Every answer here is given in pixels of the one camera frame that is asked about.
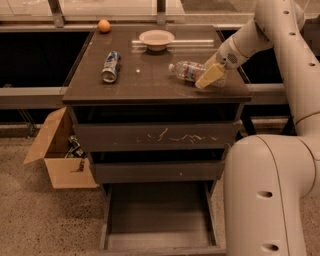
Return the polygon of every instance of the plastic bottle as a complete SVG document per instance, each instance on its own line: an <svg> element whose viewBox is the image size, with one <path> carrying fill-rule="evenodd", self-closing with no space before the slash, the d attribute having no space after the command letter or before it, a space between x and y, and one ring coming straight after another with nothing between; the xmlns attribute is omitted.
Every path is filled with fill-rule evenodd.
<svg viewBox="0 0 320 256"><path fill-rule="evenodd" d="M175 65L169 65L169 71L175 73L177 78L196 82L200 76L206 71L205 64L191 62L191 61L179 61ZM223 87L226 83L226 74L213 82L212 84L216 87Z"/></svg>

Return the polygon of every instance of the bottle cap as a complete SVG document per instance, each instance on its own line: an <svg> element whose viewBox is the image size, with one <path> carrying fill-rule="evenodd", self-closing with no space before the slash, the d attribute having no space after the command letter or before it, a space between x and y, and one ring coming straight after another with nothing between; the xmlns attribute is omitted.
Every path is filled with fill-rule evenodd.
<svg viewBox="0 0 320 256"><path fill-rule="evenodd" d="M174 70L175 70L175 66L174 66L174 64L169 64L169 71L170 72L174 72Z"/></svg>

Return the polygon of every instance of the cardboard box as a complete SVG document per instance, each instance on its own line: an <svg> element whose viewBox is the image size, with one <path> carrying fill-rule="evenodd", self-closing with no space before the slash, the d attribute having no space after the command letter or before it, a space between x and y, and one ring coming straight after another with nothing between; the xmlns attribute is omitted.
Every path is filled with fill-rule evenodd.
<svg viewBox="0 0 320 256"><path fill-rule="evenodd" d="M65 158L70 149L68 138L74 134L66 108L50 113L31 145L24 164L44 159L53 188L96 188L89 160L78 171L80 158Z"/></svg>

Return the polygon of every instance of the open drawer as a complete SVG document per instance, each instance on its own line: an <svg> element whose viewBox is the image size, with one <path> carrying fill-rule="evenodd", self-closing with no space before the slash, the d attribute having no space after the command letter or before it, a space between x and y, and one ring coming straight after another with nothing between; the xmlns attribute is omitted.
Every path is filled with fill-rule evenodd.
<svg viewBox="0 0 320 256"><path fill-rule="evenodd" d="M226 255L206 182L103 186L103 255Z"/></svg>

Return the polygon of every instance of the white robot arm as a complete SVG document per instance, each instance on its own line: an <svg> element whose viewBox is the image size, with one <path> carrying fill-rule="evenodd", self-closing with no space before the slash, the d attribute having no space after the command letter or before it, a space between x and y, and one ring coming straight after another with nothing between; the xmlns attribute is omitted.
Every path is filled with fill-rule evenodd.
<svg viewBox="0 0 320 256"><path fill-rule="evenodd" d="M255 19L207 62L209 72L215 65L236 68L273 45L297 132L249 136L230 149L224 170L228 256L307 255L299 200L320 195L320 65L300 34L302 16L293 0L258 0Z"/></svg>

